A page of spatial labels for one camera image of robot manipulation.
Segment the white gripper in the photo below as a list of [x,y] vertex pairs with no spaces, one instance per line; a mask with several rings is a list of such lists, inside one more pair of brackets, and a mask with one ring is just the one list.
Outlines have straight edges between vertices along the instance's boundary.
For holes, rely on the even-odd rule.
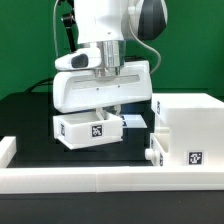
[[125,62],[119,75],[97,77],[94,71],[101,62],[97,47],[82,48],[55,61],[58,73],[53,81],[53,104],[58,111],[70,113],[95,109],[98,118],[105,120],[102,107],[114,106],[118,116],[120,104],[151,98],[148,61]]

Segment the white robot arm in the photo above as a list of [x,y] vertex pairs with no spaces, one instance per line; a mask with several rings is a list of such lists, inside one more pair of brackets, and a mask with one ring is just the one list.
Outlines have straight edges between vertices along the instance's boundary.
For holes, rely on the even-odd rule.
[[142,44],[166,28],[165,0],[74,0],[78,49],[58,58],[54,107],[62,113],[151,98],[146,60],[125,60],[128,40]]

